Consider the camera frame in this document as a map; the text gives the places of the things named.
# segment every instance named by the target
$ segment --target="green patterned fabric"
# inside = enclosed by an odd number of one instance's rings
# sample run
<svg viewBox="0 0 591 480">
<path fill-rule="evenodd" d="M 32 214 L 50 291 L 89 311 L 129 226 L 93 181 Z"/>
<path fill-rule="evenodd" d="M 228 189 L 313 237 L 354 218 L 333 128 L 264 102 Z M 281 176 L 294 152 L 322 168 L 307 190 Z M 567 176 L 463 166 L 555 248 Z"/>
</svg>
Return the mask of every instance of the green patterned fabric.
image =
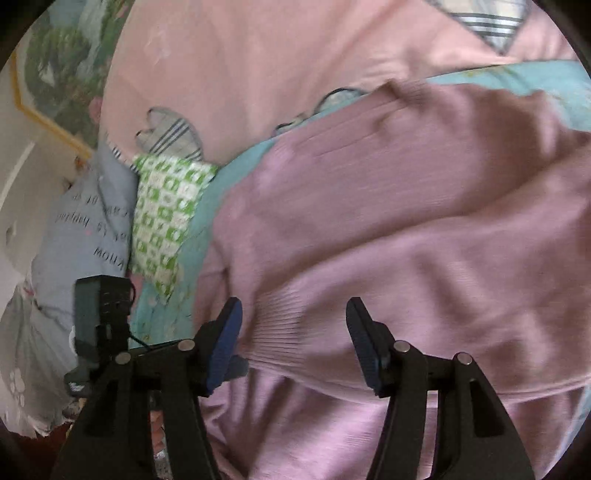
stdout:
<svg viewBox="0 0 591 480">
<path fill-rule="evenodd" d="M 139 186 L 132 271 L 152 282 L 165 303 L 176 282 L 178 249 L 217 167 L 157 155 L 139 155 L 134 166 L 139 173 Z"/>
</svg>

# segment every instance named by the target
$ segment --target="metal screw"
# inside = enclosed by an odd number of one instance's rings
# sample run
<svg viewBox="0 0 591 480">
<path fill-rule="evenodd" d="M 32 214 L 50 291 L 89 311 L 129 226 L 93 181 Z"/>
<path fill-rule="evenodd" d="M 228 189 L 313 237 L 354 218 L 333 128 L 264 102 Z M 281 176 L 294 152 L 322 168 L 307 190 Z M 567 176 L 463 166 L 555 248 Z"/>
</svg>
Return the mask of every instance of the metal screw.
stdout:
<svg viewBox="0 0 591 480">
<path fill-rule="evenodd" d="M 115 357 L 115 362 L 118 365 L 126 365 L 129 363 L 130 360 L 131 360 L 131 353 L 129 353 L 129 352 L 121 352 L 121 353 L 117 354 L 117 356 Z"/>
<path fill-rule="evenodd" d="M 404 340 L 396 340 L 394 342 L 394 350 L 400 353 L 406 353 L 410 350 L 410 343 Z"/>
<path fill-rule="evenodd" d="M 460 352 L 457 354 L 457 361 L 460 362 L 462 365 L 470 365 L 474 359 L 469 353 Z"/>
<path fill-rule="evenodd" d="M 194 348 L 195 348 L 195 342 L 193 342 L 190 338 L 187 338 L 185 340 L 181 340 L 178 343 L 178 349 L 181 350 L 182 352 L 190 352 Z"/>
</svg>

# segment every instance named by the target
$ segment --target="heart-shaped patch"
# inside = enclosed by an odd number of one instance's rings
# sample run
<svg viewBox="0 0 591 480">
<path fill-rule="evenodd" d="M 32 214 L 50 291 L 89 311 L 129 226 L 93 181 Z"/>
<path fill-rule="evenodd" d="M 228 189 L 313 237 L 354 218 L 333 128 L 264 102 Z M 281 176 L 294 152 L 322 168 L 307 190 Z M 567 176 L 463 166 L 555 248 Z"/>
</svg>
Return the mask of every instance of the heart-shaped patch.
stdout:
<svg viewBox="0 0 591 480">
<path fill-rule="evenodd" d="M 168 108 L 148 110 L 148 126 L 137 133 L 135 142 L 144 152 L 152 155 L 203 160 L 201 139 L 191 123 Z"/>
<path fill-rule="evenodd" d="M 504 55 L 530 13 L 530 0 L 427 0 Z"/>
</svg>

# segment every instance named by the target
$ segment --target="gray pillow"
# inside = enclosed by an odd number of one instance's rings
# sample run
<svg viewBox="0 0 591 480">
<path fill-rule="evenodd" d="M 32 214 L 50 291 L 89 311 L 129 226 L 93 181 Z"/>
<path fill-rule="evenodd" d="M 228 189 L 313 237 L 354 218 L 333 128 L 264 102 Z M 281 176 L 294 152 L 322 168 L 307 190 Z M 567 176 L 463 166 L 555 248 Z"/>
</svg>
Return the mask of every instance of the gray pillow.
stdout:
<svg viewBox="0 0 591 480">
<path fill-rule="evenodd" d="M 43 313 L 70 330 L 78 278 L 125 276 L 138 177 L 103 142 L 91 169 L 59 200 L 31 279 Z"/>
<path fill-rule="evenodd" d="M 137 187 L 137 175 L 99 144 L 91 169 L 53 209 L 32 288 L 18 286 L 0 320 L 0 377 L 38 431 L 62 423 L 71 400 L 63 376 L 76 366 L 69 344 L 76 280 L 125 276 Z"/>
<path fill-rule="evenodd" d="M 70 402 L 63 376 L 76 366 L 69 330 L 45 317 L 32 291 L 18 285 L 0 320 L 0 377 L 27 422 L 48 433 Z"/>
</svg>

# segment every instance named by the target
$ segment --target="pink sweater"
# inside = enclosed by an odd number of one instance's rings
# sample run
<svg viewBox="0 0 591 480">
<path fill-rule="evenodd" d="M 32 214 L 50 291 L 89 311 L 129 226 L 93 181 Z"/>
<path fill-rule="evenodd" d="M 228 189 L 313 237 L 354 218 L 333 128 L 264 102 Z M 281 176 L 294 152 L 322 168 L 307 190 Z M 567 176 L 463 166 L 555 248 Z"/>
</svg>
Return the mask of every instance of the pink sweater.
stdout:
<svg viewBox="0 0 591 480">
<path fill-rule="evenodd" d="M 230 477 L 365 477 L 387 402 L 352 296 L 424 353 L 472 353 L 542 476 L 591 382 L 590 138 L 542 93 L 422 83 L 282 136 L 228 194 L 197 282 L 197 325 L 244 306 L 253 370 L 203 401 Z"/>
</svg>

